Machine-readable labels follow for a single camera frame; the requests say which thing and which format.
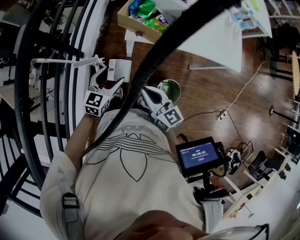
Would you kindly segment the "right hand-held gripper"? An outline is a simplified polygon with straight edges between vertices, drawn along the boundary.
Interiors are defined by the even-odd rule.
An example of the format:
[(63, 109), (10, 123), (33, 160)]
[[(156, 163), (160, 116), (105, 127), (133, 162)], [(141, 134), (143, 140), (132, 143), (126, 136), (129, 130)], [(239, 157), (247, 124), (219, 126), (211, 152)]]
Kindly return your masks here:
[(164, 132), (177, 127), (184, 119), (172, 100), (159, 88), (146, 86), (142, 89), (142, 97), (150, 110), (150, 118)]

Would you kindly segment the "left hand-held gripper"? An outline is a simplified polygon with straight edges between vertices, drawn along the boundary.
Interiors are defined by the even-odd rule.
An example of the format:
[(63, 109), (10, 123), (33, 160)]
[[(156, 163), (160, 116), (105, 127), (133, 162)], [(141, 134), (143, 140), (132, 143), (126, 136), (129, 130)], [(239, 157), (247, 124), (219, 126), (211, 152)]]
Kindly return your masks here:
[(107, 110), (111, 99), (124, 83), (124, 77), (120, 78), (110, 89), (99, 89), (97, 78), (102, 75), (108, 67), (95, 67), (95, 74), (90, 80), (90, 89), (86, 91), (84, 98), (85, 112), (89, 115), (100, 117)]

